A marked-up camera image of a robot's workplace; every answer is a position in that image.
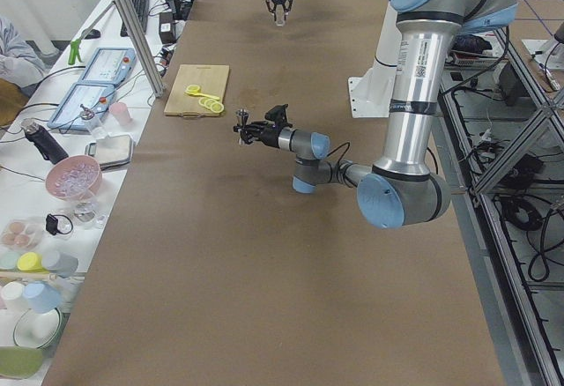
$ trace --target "wooden cutting board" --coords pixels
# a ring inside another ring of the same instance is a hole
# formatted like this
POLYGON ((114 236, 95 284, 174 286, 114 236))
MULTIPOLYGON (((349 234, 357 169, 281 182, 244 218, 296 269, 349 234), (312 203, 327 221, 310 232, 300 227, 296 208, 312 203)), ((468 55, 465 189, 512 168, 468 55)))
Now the wooden cutting board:
POLYGON ((181 64, 173 89, 168 96, 165 115, 215 115, 199 105, 199 97, 184 93, 188 85, 200 85, 203 93, 220 97, 223 102, 229 76, 229 66, 210 64, 181 64))

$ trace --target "black keyboard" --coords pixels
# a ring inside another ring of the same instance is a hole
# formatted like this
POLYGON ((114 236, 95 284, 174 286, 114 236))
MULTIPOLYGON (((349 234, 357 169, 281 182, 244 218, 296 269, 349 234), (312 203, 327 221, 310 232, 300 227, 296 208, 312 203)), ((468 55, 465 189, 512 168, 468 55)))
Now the black keyboard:
MULTIPOLYGON (((149 0, 131 0, 131 2, 133 3, 133 8, 135 9, 135 13, 137 14, 137 18, 139 19, 143 32, 147 32, 147 21, 149 20, 149 0)), ((120 36, 128 36, 127 27, 125 27, 123 22, 120 36)))

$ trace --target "blue cup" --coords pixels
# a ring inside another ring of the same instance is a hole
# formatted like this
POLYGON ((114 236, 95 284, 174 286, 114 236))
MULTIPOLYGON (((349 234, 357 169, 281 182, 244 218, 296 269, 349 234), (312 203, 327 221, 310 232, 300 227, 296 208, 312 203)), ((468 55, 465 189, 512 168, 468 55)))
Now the blue cup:
POLYGON ((29 307, 39 314, 48 313, 63 302, 61 293, 44 282, 33 282, 24 288, 23 297, 29 307))

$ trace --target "person's sleeve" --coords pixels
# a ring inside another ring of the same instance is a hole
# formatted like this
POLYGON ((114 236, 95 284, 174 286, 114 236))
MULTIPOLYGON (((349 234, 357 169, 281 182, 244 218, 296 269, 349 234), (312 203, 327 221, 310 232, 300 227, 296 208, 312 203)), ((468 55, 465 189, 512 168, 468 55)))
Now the person's sleeve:
POLYGON ((3 49, 0 55, 0 78, 20 88, 38 83, 45 76, 43 61, 14 29, 4 26, 3 49))

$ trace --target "pink cup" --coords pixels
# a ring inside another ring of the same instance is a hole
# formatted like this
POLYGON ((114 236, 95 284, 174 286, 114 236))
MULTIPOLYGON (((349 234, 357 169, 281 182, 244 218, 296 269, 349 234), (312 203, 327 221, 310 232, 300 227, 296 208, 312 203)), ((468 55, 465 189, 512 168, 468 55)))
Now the pink cup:
POLYGON ((109 113, 115 117, 117 122, 122 126, 131 122, 130 111, 127 109, 124 102, 118 101, 109 106, 109 113))

